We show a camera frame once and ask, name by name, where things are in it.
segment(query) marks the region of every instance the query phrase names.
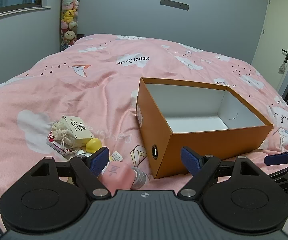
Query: gray ribbed surface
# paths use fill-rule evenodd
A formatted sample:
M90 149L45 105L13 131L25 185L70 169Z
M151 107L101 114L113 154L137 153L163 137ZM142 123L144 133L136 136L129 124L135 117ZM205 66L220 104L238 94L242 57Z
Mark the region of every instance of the gray ribbed surface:
M210 222L199 205L182 201L172 191L119 191L106 201L94 202L76 224L56 233L25 236L8 232L2 240L288 240L283 232L240 236Z

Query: door handle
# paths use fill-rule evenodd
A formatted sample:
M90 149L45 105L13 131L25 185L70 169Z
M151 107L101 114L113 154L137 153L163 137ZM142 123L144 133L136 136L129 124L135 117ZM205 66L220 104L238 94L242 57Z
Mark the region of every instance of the door handle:
M287 63L288 62L288 51L286 51L284 49L282 49L282 51L286 53L284 63Z

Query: yellow ball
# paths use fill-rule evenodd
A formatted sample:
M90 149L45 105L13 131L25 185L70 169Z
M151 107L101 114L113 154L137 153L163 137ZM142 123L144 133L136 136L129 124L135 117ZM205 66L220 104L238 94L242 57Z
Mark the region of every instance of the yellow ball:
M93 139L89 140L85 146L86 151L88 153L94 153L102 147L103 147L102 142L98 138L93 138Z

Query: open shoe box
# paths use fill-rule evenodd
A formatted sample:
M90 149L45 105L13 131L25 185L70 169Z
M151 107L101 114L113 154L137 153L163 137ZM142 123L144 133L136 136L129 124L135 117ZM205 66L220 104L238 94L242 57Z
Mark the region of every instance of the open shoe box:
M224 160L257 149L273 128L233 89L183 80L141 78L136 115L156 179L188 173L183 146Z

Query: bed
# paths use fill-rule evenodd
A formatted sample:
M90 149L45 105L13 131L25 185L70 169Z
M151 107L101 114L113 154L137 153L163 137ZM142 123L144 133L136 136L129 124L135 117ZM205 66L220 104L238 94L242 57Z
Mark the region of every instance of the bed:
M111 153L146 172L144 189L177 192L190 174L150 174L135 116L140 77L231 87L274 124L260 149L246 156L267 174L288 166L264 165L266 155L288 150L288 106L251 65L175 42L96 34L0 84L0 196L45 156L66 161L46 144L52 122L64 114L81 117Z

